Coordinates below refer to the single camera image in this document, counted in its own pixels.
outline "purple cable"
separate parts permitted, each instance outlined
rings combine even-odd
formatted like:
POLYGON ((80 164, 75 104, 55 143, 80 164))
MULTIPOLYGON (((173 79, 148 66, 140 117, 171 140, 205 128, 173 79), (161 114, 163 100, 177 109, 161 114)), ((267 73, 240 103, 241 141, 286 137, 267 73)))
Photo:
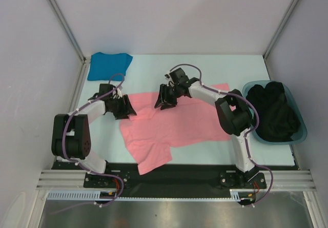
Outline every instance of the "purple cable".
MULTIPOLYGON (((81 106, 80 108, 76 109, 76 110, 70 115, 70 117, 68 118, 68 120, 67 120, 67 122, 66 122, 66 124, 65 124, 65 127, 64 127, 64 131, 63 131, 63 139, 62 139, 62 141, 61 141, 61 146, 62 146, 62 149, 63 149, 63 155, 64 155, 64 158, 65 158, 66 160, 68 160, 68 161, 70 161, 70 162, 74 162, 74 163, 77 163, 77 162, 78 162, 78 160, 74 160, 74 159, 71 159, 71 158, 68 157, 67 152, 66 152, 66 147, 65 147, 65 145, 66 145, 66 134, 67 134, 67 131, 68 131, 68 126, 69 126, 70 122, 72 121, 73 117, 74 117, 79 111, 82 111, 83 109, 85 109, 85 108, 86 108, 87 106, 89 106, 90 104, 92 104, 92 103, 94 103, 94 102, 96 102, 96 101, 102 99, 103 97, 110 95, 110 94, 113 93, 114 91, 116 91, 116 90, 122 85, 122 83, 124 82, 124 75, 121 74, 121 73, 114 74, 114 75, 109 79, 109 82, 108 82, 108 83, 110 83, 110 82, 112 81, 112 79, 113 79, 115 76, 117 76, 117 75, 121 75, 121 76, 122 76, 122 81, 118 84, 118 86, 116 86, 113 90, 107 92, 106 94, 101 95, 101 96, 97 97, 96 99, 91 100, 91 101, 89 101, 88 103, 84 104, 84 105, 81 106)), ((112 175, 112 174, 97 173, 97 172, 95 172, 95 171, 92 171, 92 170, 88 169, 87 167, 85 167, 85 166, 84 166, 83 164, 81 164, 80 162, 78 162, 78 165, 79 165, 83 170, 85 170, 85 171, 87 171, 87 172, 90 172, 90 173, 92 173, 92 174, 99 175, 99 176, 105 176, 105 177, 112 177, 112 178, 116 178, 116 179, 118 179, 118 180, 120 181, 120 183, 121 183, 121 188, 120 188, 119 193, 118 193, 115 197, 113 197, 113 199, 110 200, 109 202, 107 202, 107 203, 105 203, 105 204, 101 204, 101 206, 108 206, 108 205, 110 205, 110 204, 111 204, 116 198, 118 198, 118 197, 122 194, 122 191, 123 191, 123 188, 124 188, 124 182, 123 182, 123 180, 122 180, 120 177, 118 177, 118 176, 116 176, 116 175, 112 175)), ((61 210, 58 210, 58 211, 52 212, 52 213, 50 213, 50 214, 52 214, 52 215, 53 215, 53 214, 58 214, 58 213, 60 213, 60 212, 63 212, 63 211, 66 211, 66 210, 69 210, 69 209, 75 208, 75 207, 77 207, 77 206, 85 205, 85 204, 94 204, 94 202, 82 202, 82 203, 78 203, 78 204, 75 204, 75 205, 69 206, 69 207, 67 207, 67 208, 64 208, 64 209, 61 209, 61 210)))
POLYGON ((203 85, 202 81, 201 81, 201 77, 202 77, 202 72, 201 70, 197 67, 197 66, 194 66, 192 64, 179 64, 179 65, 176 65, 174 66, 173 68, 170 69, 170 71, 172 71, 173 69, 177 68, 177 67, 180 67, 180 66, 189 66, 189 67, 192 67, 192 68, 195 68, 199 71, 199 83, 202 87, 204 87, 205 89, 209 90, 209 91, 213 91, 215 93, 219 93, 219 94, 222 94, 222 95, 227 95, 227 96, 234 96, 236 98, 239 98, 241 99, 242 101, 246 102, 248 104, 248 106, 251 107, 251 109, 254 111, 254 114, 255 114, 255 117, 256 117, 256 124, 255 126, 250 129, 249 131, 245 132, 245 135, 244 135, 244 138, 245 138, 245 145, 246 145, 246 150, 247 150, 247 156, 249 158, 249 160, 251 161, 251 163, 253 163, 255 166, 257 166, 258 168, 262 168, 262 169, 265 169, 267 171, 270 172, 270 175, 271 175, 271 181, 270 181, 270 185, 269 185, 269 188, 268 190, 266 191, 266 193, 262 196, 261 199, 259 199, 258 201, 256 201, 255 203, 258 203, 260 202, 261 200, 265 199, 265 197, 269 194, 270 190, 272 189, 272 186, 273 186, 273 172, 271 171, 270 168, 264 166, 264 165, 259 165, 257 164, 253 159, 252 159, 252 156, 251 156, 251 152, 250 152, 250 147, 249 147, 249 144, 248 144, 248 140, 246 138, 246 136, 253 132, 254 130, 256 130, 258 128, 258 125, 260 123, 260 118, 259 118, 259 115, 255 109, 255 107, 244 97, 240 96, 240 95, 237 95, 237 94, 233 94, 233 93, 228 93, 228 92, 219 92, 218 90, 214 89, 214 88, 211 88, 211 87, 208 87, 208 86, 205 86, 203 85))

